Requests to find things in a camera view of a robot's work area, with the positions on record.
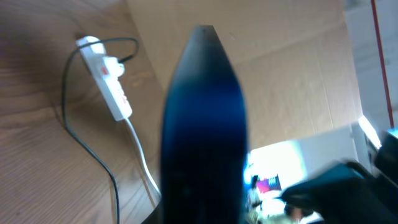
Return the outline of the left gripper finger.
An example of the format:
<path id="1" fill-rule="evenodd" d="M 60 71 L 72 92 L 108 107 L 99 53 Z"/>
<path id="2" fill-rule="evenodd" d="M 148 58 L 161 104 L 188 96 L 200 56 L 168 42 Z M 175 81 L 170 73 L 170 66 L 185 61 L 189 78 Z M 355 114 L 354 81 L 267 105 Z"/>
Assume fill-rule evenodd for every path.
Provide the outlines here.
<path id="1" fill-rule="evenodd" d="M 397 185 L 353 161 L 285 189 L 279 199 L 319 213 L 324 223 L 397 224 Z"/>

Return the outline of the blue Samsung Galaxy smartphone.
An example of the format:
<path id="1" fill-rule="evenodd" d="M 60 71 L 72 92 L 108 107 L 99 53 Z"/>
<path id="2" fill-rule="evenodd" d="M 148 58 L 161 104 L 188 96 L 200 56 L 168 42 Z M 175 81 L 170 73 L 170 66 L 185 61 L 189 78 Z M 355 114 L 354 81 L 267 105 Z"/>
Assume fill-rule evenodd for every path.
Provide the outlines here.
<path id="1" fill-rule="evenodd" d="M 165 101 L 163 223 L 239 223 L 248 151 L 244 97 L 211 25 L 194 28 Z"/>

